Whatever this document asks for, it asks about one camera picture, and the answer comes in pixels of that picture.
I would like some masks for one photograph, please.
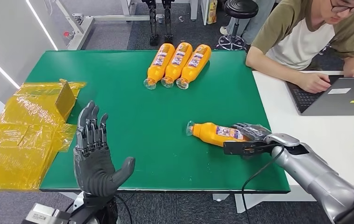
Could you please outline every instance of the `white sneaker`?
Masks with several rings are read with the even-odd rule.
[[[219,28],[219,32],[220,32],[222,35],[228,35],[227,27],[220,27],[220,28]]]

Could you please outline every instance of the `hand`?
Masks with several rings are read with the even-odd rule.
[[[302,73],[296,83],[301,89],[310,93],[326,91],[331,85],[328,75],[323,73]]]
[[[354,77],[354,70],[350,71],[349,73],[344,72],[344,77]]]
[[[127,157],[122,168],[115,171],[107,144],[105,113],[97,125],[99,107],[90,101],[81,111],[77,125],[77,145],[74,147],[74,173],[79,188],[99,197],[115,194],[133,173],[135,158]]]
[[[271,134],[270,130],[262,125],[236,123],[232,125],[232,128],[239,130],[244,136],[249,137],[250,141],[263,141],[268,134]]]

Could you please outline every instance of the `floor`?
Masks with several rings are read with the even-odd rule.
[[[62,13],[52,2],[52,19],[60,33],[71,31]],[[63,0],[71,13],[86,15],[122,14],[119,0]],[[133,6],[136,14],[147,14],[143,3]],[[228,23],[223,13],[218,14],[215,24],[203,26],[200,9],[198,20],[189,19],[189,6],[172,5],[172,27],[174,43],[192,43],[195,47],[206,43],[214,47],[220,36],[218,29]],[[164,34],[164,27],[159,26]],[[149,44],[148,22],[97,22],[90,33],[84,49],[155,49]],[[333,56],[332,51],[318,56],[317,60],[325,70],[340,70],[342,61]],[[130,194],[120,194],[122,198]],[[64,209],[72,202],[59,193],[42,192],[0,192],[0,224],[20,224],[34,203],[41,203]],[[212,200],[211,194],[136,194],[127,202],[135,224],[247,224],[246,214],[237,214],[234,198],[222,202]],[[127,212],[119,206],[123,224],[127,224]],[[315,202],[263,202],[249,210],[253,224],[326,224],[330,223]]]

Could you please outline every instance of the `laptop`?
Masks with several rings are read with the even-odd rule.
[[[354,78],[329,76],[331,87],[312,94],[295,84],[287,87],[298,112],[304,116],[354,115]]]

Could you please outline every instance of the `bottle label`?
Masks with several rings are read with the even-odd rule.
[[[215,133],[220,136],[232,137],[238,140],[243,140],[243,134],[241,134],[239,130],[233,128],[217,126]]]
[[[190,60],[190,62],[188,63],[188,66],[192,66],[192,67],[197,67],[199,65],[200,60],[203,58],[203,54],[207,51],[207,48],[203,48],[203,47],[198,47],[192,57],[192,59]]]
[[[171,61],[172,64],[175,64],[175,65],[180,65],[182,60],[183,60],[183,57],[185,55],[185,52],[183,51],[177,51],[176,52],[176,55],[174,55],[174,58],[173,60]]]
[[[167,53],[169,52],[169,49],[170,49],[169,45],[162,45],[152,64],[157,66],[162,66],[164,59]]]

